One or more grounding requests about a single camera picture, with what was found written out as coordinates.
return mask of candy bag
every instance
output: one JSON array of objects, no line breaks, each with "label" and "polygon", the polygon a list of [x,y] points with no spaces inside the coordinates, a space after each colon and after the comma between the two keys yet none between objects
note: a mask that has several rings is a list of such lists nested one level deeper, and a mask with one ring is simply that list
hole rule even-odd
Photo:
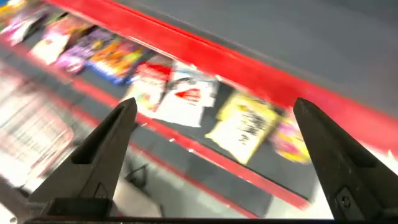
[{"label": "candy bag", "polygon": [[65,16],[49,24],[43,39],[30,51],[47,65],[54,63],[58,56],[73,45],[87,28],[92,25],[73,16]]},{"label": "candy bag", "polygon": [[176,62],[168,92],[156,111],[156,118],[184,126],[200,127],[204,107],[213,106],[217,89],[217,79]]},{"label": "candy bag", "polygon": [[5,35],[10,45],[22,42],[27,36],[37,31],[49,13],[49,8],[38,5],[18,13],[0,34]]},{"label": "candy bag", "polygon": [[282,157],[302,164],[311,161],[293,111],[289,110],[271,138],[275,151]]},{"label": "candy bag", "polygon": [[123,100],[134,97],[138,111],[153,118],[170,77],[170,61],[167,57],[156,55],[139,65]]},{"label": "candy bag", "polygon": [[103,50],[95,53],[90,59],[89,65],[102,77],[113,83],[121,83],[133,63],[142,56],[143,50],[144,48],[139,44],[115,39]]},{"label": "candy bag", "polygon": [[87,60],[112,38],[113,34],[111,32],[97,28],[90,34],[80,38],[76,45],[61,54],[55,66],[76,74],[82,70]]},{"label": "candy bag", "polygon": [[238,162],[247,164],[279,115],[269,105],[235,92],[219,117],[222,120],[206,138],[229,151]]}]

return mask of store shelf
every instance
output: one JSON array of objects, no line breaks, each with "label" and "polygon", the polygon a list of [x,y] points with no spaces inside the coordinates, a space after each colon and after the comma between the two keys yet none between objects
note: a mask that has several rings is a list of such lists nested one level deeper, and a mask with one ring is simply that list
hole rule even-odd
[{"label": "store shelf", "polygon": [[[27,82],[30,81],[30,83],[35,86],[35,90],[37,90],[40,93],[43,93],[47,97],[49,97],[49,99],[50,99],[49,103],[54,104],[54,106],[56,105],[57,110],[63,111],[60,113],[61,119],[63,121],[65,121],[71,128],[73,128],[73,133],[74,133],[73,139],[74,139],[74,142],[76,142],[77,144],[75,144],[75,143],[71,144],[70,149],[67,150],[67,153],[63,153],[61,155],[61,158],[59,158],[55,161],[56,164],[61,163],[65,159],[65,156],[68,156],[73,151],[73,147],[78,145],[79,144],[78,142],[81,142],[82,139],[84,139],[90,133],[89,130],[91,130],[93,128],[93,126],[97,126],[100,123],[100,120],[103,117],[105,117],[106,115],[108,115],[108,113],[110,112],[111,109],[104,107],[103,105],[101,105],[99,103],[89,103],[90,102],[89,100],[83,100],[83,98],[80,98],[79,101],[76,101],[75,97],[73,97],[74,94],[71,94],[71,93],[73,93],[73,91],[68,90],[66,85],[59,85],[59,83],[57,83],[56,80],[52,80],[54,82],[51,82],[52,77],[49,77],[45,71],[37,70],[35,67],[31,66],[29,63],[23,63],[23,62],[25,62],[23,60],[23,58],[19,58],[19,57],[15,57],[14,55],[11,55],[10,57],[7,57],[6,60],[7,60],[7,62],[18,66],[18,70],[17,70],[15,68],[10,67],[7,63],[7,65],[6,65],[7,70],[12,71],[13,75],[15,75]],[[94,114],[101,118],[97,119],[97,118],[93,117]],[[215,198],[215,200],[218,200],[226,207],[229,207],[229,208],[237,211],[238,213],[244,215],[245,217],[257,218],[257,217],[263,216],[264,212],[267,210],[267,206],[268,206],[269,200],[271,198],[271,196],[269,194],[264,194],[259,189],[257,189],[257,193],[260,193],[260,194],[256,194],[256,190],[253,191],[253,189],[248,189],[246,187],[246,186],[250,187],[250,185],[247,184],[245,181],[243,181],[237,177],[233,177],[233,176],[232,176],[232,179],[228,178],[228,176],[225,179],[225,176],[224,176],[223,180],[225,180],[227,183],[232,182],[232,183],[234,183],[235,188],[239,189],[242,192],[249,193],[249,195],[247,195],[247,193],[246,193],[245,197],[243,197],[241,195],[241,198],[243,198],[245,200],[247,200],[248,198],[251,198],[251,200],[253,198],[261,198],[261,200],[258,200],[257,203],[256,202],[251,203],[252,206],[248,207],[251,210],[255,211],[255,214],[257,214],[257,215],[255,215],[254,213],[249,212],[245,208],[236,204],[236,202],[232,202],[225,197],[225,195],[228,197],[229,196],[228,194],[232,193],[232,192],[229,192],[227,194],[219,194],[218,192],[220,192],[220,191],[215,191],[215,190],[219,190],[219,189],[215,189],[215,190],[210,189],[207,186],[204,186],[201,182],[199,182],[191,177],[188,177],[185,173],[181,172],[180,169],[176,169],[175,167],[170,166],[166,162],[165,159],[159,159],[158,155],[156,155],[156,154],[158,154],[158,152],[156,152],[155,150],[152,150],[151,147],[143,149],[138,146],[138,144],[141,146],[142,145],[145,146],[145,143],[148,144],[148,142],[149,142],[149,143],[153,144],[158,141],[160,141],[159,144],[164,143],[164,141],[167,142],[166,139],[162,139],[162,137],[160,137],[159,135],[156,135],[156,133],[153,133],[149,130],[146,131],[145,128],[138,127],[137,132],[134,132],[134,134],[132,135],[130,149],[133,150],[135,153],[139,153],[140,156],[144,156],[148,160],[153,162],[153,163],[150,163],[149,166],[151,166],[152,164],[156,164],[156,166],[163,167],[170,173],[187,181],[189,184],[192,184],[198,190],[205,192],[207,195],[211,195],[213,198]],[[46,172],[45,176],[47,175],[47,173],[50,174],[51,172],[53,172],[52,169],[48,170]],[[219,180],[218,179],[214,180],[213,184],[220,185],[220,183],[217,183],[217,181],[219,181]],[[195,196],[199,197],[198,200],[200,200],[199,195],[191,195],[191,196],[193,197],[193,198],[191,198],[192,200],[195,200]],[[166,203],[166,206],[173,206],[174,203],[178,204],[180,202],[174,202],[174,203],[173,202],[170,202],[170,203],[165,202],[165,203]]]},{"label": "store shelf", "polygon": [[[83,71],[78,78],[72,81],[69,74],[53,66],[44,65],[30,56],[28,54],[29,48],[35,45],[41,36],[42,33],[38,32],[27,39],[22,45],[14,47],[8,45],[8,48],[21,57],[27,58],[42,70],[48,71],[48,74],[62,80],[64,83],[68,83],[74,90],[87,94],[108,108],[112,108],[118,103],[127,89],[126,86],[112,85],[107,80],[91,73],[90,70]],[[215,125],[215,114],[231,91],[232,88],[228,85],[221,85],[215,107],[205,110],[201,123],[202,128],[188,128],[163,121],[156,121],[141,114],[137,116],[136,121],[167,139],[173,139],[180,145],[181,149],[185,150],[185,154],[191,156],[194,153],[296,207],[306,206],[308,200],[311,199],[317,180],[312,165],[296,164],[283,159],[275,153],[270,142],[265,141],[249,161],[249,164],[242,166],[234,160],[228,151],[220,148],[213,141],[204,138],[204,135],[210,132],[211,128]],[[168,153],[173,155],[172,157],[174,158],[184,157],[181,150]],[[184,166],[184,161],[186,160],[179,159],[174,161],[173,164],[177,167],[182,164]]]},{"label": "store shelf", "polygon": [[[54,98],[61,97],[58,101],[84,122],[97,125],[111,111],[110,107],[92,99],[91,95],[86,96],[60,82],[58,77],[32,63],[31,59],[3,47],[1,49],[6,52],[1,57],[9,65],[18,68],[29,80],[43,84],[43,88],[52,92]],[[267,212],[272,197],[270,194],[147,128],[138,127],[132,135],[131,146],[137,151],[247,217],[262,217]]]},{"label": "store shelf", "polygon": [[[197,5],[192,2],[181,1],[162,3],[145,1],[143,4],[142,2],[137,4],[138,1],[123,1],[128,6],[111,0],[48,0],[48,2],[172,58],[194,64],[204,72],[223,77],[226,82],[240,86],[265,100],[271,100],[279,106],[292,106],[297,97],[306,98],[317,104],[356,139],[374,146],[382,152],[387,153],[388,150],[391,150],[393,154],[398,154],[398,140],[395,138],[398,135],[398,119],[396,118],[398,112],[396,111],[397,105],[394,103],[395,86],[392,85],[394,82],[391,81],[391,78],[395,77],[394,71],[397,70],[396,63],[391,60],[391,58],[394,58],[395,52],[389,55],[383,54],[388,57],[385,60],[388,62],[388,69],[383,62],[376,58],[356,57],[365,54],[373,55],[374,52],[385,52],[384,50],[381,50],[382,52],[372,51],[375,44],[379,46],[377,43],[385,43],[382,45],[384,48],[395,43],[395,41],[391,42],[392,39],[396,40],[395,34],[388,33],[385,28],[385,26],[391,28],[390,24],[383,22],[383,20],[377,21],[377,18],[369,19],[372,18],[372,15],[363,18],[356,12],[348,12],[352,9],[339,9],[340,3],[329,6],[321,1],[291,2],[293,5],[261,1],[258,2],[258,5],[245,6],[248,7],[247,10],[241,10],[241,5],[238,2],[228,4],[228,7],[226,7],[227,3],[225,2],[219,2],[216,7],[213,6],[213,3],[207,1],[196,2]],[[131,9],[131,6],[144,13]],[[241,35],[256,37],[256,40],[252,41],[254,43],[265,44],[267,42],[265,46],[269,44],[275,46],[273,48],[255,48],[255,46],[248,44],[247,40],[251,40],[248,38],[246,42],[243,42],[243,45],[241,41],[238,41],[237,44],[227,41],[230,36],[221,36],[220,38],[217,36],[218,33],[215,32],[215,28],[207,29],[206,26],[212,23],[210,21],[217,21],[217,16],[221,11],[226,20],[231,19],[230,23],[236,25],[236,27],[230,27],[229,30],[238,30]],[[201,21],[200,18],[204,17],[200,15],[204,14],[209,15],[209,17],[206,17],[207,22],[201,24],[201,28],[207,30],[206,32],[190,25],[197,25],[198,21]],[[261,19],[264,16],[270,16],[270,19]],[[325,17],[328,18],[327,22],[331,24],[320,24],[318,18],[326,21]],[[262,27],[263,24],[258,24],[259,21],[271,21],[273,26],[265,24]],[[299,24],[303,25],[304,28],[301,30],[307,28],[309,30],[303,34],[296,31],[297,29],[293,26],[292,21],[298,21]],[[348,26],[354,27],[354,21],[360,21],[360,27],[355,26],[358,29],[348,29]],[[275,26],[280,27],[286,33],[276,32],[278,27]],[[347,33],[349,35],[342,35],[341,37],[335,36],[335,34],[346,33],[348,30],[353,30],[354,33],[349,32]],[[214,32],[215,35],[209,34],[208,31]],[[265,34],[269,33],[275,33],[277,39],[268,42],[269,39],[266,38]],[[365,40],[360,38],[364,36],[374,38]],[[315,45],[310,47],[308,45],[310,40],[312,44],[318,44],[318,47]],[[280,62],[267,55],[268,49],[282,49],[284,43],[287,47],[294,47],[292,43],[295,41],[298,41],[296,43],[298,46],[307,46],[307,49],[303,49],[300,54],[296,52],[292,55],[302,60],[311,56],[314,61],[307,60],[306,62],[309,61],[310,64],[313,63],[318,68],[336,69],[330,70],[327,75],[324,75],[326,73],[322,71],[296,64],[295,66],[300,69],[309,69],[309,72],[302,71],[287,65],[286,62],[289,63],[289,60]],[[338,47],[342,51],[333,52],[333,48],[322,51],[330,42],[333,42],[332,46]],[[344,51],[353,48],[366,50],[358,51],[358,54]],[[318,54],[304,53],[308,49],[321,50]]]}]

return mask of red shelf edge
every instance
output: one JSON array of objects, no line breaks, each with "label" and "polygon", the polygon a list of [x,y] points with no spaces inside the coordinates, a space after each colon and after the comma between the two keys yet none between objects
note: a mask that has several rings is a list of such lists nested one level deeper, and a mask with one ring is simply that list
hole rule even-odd
[{"label": "red shelf edge", "polygon": [[361,105],[112,0],[46,1],[172,58],[194,64],[204,72],[227,78],[279,106],[293,106],[297,97],[310,100],[356,139],[385,154],[391,150],[398,155],[398,119],[382,111]]},{"label": "red shelf edge", "polygon": [[[49,71],[50,75],[55,76],[61,82],[71,84],[71,86],[75,90],[87,94],[92,99],[95,99],[96,101],[110,108],[114,108],[119,103],[119,100],[117,98],[87,83],[81,78],[76,77],[72,79],[71,76],[69,76],[67,73],[55,68],[54,66],[44,64],[42,61],[29,54],[28,50],[23,45],[15,45],[11,47],[1,38],[0,42],[2,42],[3,45],[8,46],[13,52],[18,54],[19,56],[28,58],[36,66],[40,67],[43,70]],[[211,149],[208,149],[205,146],[202,146],[196,141],[181,135],[177,131],[164,126],[154,119],[148,118],[138,113],[136,117],[136,122],[140,123],[143,126],[146,126],[146,128],[160,133],[165,138],[174,139],[177,144],[181,145],[189,152],[195,153],[201,158],[227,170],[228,172],[238,176],[241,179],[248,181],[256,187],[259,187],[260,189],[265,190],[266,192],[269,192],[276,197],[279,197],[280,199],[290,203],[295,207],[305,208],[309,205],[309,201],[304,199],[303,197],[277,185],[276,183],[273,183],[270,180],[263,178],[259,174],[243,167],[242,165],[239,165],[238,163],[226,158],[225,156],[222,156],[221,154],[218,154]]]}]

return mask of colorful package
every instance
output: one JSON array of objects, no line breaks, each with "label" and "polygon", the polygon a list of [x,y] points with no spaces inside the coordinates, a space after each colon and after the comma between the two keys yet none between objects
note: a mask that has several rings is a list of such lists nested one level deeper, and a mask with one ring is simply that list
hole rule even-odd
[{"label": "colorful package", "polygon": [[282,157],[303,164],[311,161],[292,110],[283,118],[271,141],[274,143],[275,151]]},{"label": "colorful package", "polygon": [[73,45],[84,31],[92,25],[73,16],[65,16],[47,26],[43,39],[30,51],[47,65],[54,63],[59,55]]},{"label": "colorful package", "polygon": [[217,79],[176,62],[168,92],[156,111],[156,118],[184,126],[200,127],[204,107],[213,106],[217,89]]},{"label": "colorful package", "polygon": [[167,57],[156,55],[139,65],[123,100],[134,97],[138,111],[153,118],[170,78],[171,61]]},{"label": "colorful package", "polygon": [[112,38],[111,32],[102,28],[95,29],[90,34],[80,38],[75,46],[61,54],[55,66],[76,74],[82,70],[87,60]]},{"label": "colorful package", "polygon": [[269,105],[238,92],[230,96],[223,108],[218,115],[222,120],[206,138],[229,151],[238,162],[247,164],[279,115]]},{"label": "colorful package", "polygon": [[11,20],[1,34],[6,36],[11,46],[16,45],[41,28],[48,13],[49,8],[43,5],[23,10]]},{"label": "colorful package", "polygon": [[143,50],[144,48],[139,44],[115,39],[103,50],[95,53],[89,64],[97,71],[97,74],[113,83],[122,83],[133,63],[142,56]]}]

